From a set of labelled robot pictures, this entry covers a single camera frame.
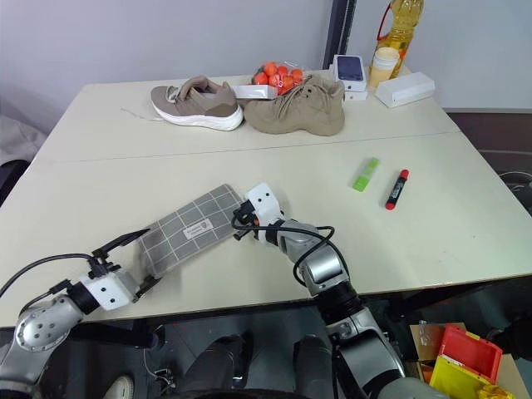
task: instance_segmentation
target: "red marker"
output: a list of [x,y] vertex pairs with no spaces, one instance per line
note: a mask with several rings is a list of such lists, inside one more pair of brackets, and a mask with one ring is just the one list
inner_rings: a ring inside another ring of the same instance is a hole
[[408,170],[403,169],[396,181],[396,185],[393,186],[393,190],[388,197],[388,201],[386,201],[386,209],[392,210],[396,207],[397,200],[399,200],[399,195],[401,195],[402,188],[405,186],[407,179]]

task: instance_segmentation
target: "red box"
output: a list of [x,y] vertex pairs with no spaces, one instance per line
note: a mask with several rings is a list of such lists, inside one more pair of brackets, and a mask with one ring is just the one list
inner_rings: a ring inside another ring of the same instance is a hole
[[492,384],[497,382],[502,350],[475,334],[447,325],[441,340],[440,355],[445,355]]

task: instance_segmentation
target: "white table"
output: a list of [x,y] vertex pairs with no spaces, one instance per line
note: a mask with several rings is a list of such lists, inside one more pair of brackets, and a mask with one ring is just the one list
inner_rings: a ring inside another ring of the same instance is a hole
[[[147,100],[154,84],[93,85],[75,99],[0,208],[2,281],[43,256],[88,252],[143,228],[222,183],[242,194],[262,181],[287,216],[336,227],[333,241],[359,293],[532,273],[532,219],[432,99],[388,110],[370,95],[345,103],[339,135],[273,136],[246,125],[184,128],[121,111],[154,117]],[[352,182],[372,156],[382,163],[359,193]],[[411,177],[388,211],[384,202],[403,168]],[[112,260],[140,278],[137,251],[134,244],[118,249]],[[13,325],[27,300],[86,271],[83,261],[66,260],[31,271],[0,300],[0,325]],[[89,319],[302,298],[308,293],[285,255],[248,236],[191,259],[137,304]]]

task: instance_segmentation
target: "orange ball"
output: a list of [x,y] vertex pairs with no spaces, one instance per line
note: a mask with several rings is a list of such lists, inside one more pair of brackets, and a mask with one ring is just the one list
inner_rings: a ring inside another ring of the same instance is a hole
[[253,83],[255,85],[267,85],[268,75],[266,75],[264,72],[259,72],[257,75],[254,76]]
[[283,76],[283,87],[291,89],[293,87],[293,78],[291,75]]
[[300,69],[292,69],[292,76],[293,76],[293,79],[296,81],[302,81],[303,80],[303,71],[301,71]]
[[272,75],[268,79],[268,84],[273,87],[281,87],[283,83],[281,82],[281,76],[278,73]]
[[277,66],[275,65],[275,62],[265,62],[263,70],[266,75],[273,76],[277,73]]
[[277,68],[277,73],[280,76],[287,76],[288,68],[286,66],[284,66],[284,65],[279,65],[279,67]]

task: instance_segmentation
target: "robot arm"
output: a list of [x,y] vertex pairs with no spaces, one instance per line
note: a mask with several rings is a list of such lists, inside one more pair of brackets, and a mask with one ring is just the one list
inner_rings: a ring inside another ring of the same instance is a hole
[[119,265],[106,261],[110,250],[146,231],[125,234],[94,251],[92,257],[87,255],[91,271],[79,283],[65,280],[57,287],[66,288],[66,294],[21,313],[12,342],[0,349],[0,398],[42,397],[37,382],[48,359],[85,315],[99,307],[112,310],[136,302],[158,282],[147,278],[139,287]]
[[272,190],[254,187],[234,212],[232,225],[263,243],[279,247],[295,263],[313,297],[333,345],[332,364],[345,396],[350,398],[443,398],[422,382],[405,378],[401,360],[350,283],[340,251],[320,229],[286,220]]

